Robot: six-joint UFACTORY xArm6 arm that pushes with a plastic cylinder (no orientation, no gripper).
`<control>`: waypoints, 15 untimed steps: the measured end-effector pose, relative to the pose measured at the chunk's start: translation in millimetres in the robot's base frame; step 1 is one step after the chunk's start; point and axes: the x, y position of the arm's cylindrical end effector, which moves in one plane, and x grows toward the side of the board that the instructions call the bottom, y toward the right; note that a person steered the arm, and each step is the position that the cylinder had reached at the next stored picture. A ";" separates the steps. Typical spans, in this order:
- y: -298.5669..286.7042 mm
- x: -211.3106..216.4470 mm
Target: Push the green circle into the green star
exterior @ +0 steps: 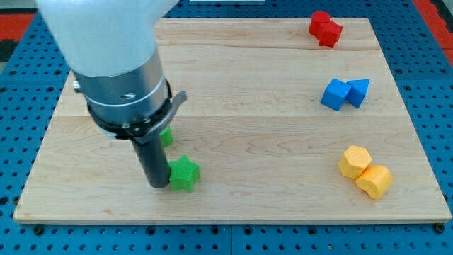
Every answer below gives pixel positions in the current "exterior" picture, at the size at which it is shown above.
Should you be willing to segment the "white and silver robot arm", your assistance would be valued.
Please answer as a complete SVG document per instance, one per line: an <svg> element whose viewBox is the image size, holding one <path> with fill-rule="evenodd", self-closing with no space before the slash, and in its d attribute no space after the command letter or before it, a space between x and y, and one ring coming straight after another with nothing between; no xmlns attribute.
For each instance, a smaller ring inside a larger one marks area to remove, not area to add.
<svg viewBox="0 0 453 255"><path fill-rule="evenodd" d="M138 123L168 98L154 36L178 0L38 0L93 117Z"/></svg>

